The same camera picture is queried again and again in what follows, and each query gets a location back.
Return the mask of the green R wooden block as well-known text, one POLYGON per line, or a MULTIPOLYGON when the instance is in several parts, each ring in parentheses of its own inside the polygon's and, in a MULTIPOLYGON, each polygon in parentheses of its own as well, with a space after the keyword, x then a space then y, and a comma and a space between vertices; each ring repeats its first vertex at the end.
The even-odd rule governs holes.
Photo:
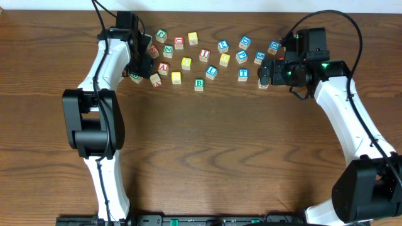
POLYGON ((139 75, 137 75, 135 73, 130 73, 129 77, 133 82, 135 82, 137 84, 139 84, 143 80, 143 77, 140 77, 139 75))

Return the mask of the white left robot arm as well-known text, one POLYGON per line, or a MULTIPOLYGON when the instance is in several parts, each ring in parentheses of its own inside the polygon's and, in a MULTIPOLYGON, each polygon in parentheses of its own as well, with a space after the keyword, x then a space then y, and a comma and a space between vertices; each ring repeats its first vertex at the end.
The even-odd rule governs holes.
POLYGON ((120 167, 125 125, 116 91, 125 75, 150 77, 155 64, 148 53, 151 42, 152 37, 140 31, 103 31, 89 73, 76 89, 62 95, 68 143, 88 167, 97 197, 92 225, 131 223, 120 167))

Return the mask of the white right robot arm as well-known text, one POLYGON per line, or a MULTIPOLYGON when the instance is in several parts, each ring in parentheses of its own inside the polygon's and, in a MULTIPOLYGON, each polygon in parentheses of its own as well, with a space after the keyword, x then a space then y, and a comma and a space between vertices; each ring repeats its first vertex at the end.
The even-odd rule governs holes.
POLYGON ((323 59, 264 60, 262 86, 306 87, 328 117, 342 147, 346 169, 329 200, 308 207, 305 221, 350 225, 401 216, 401 155, 376 128, 345 62, 323 59))

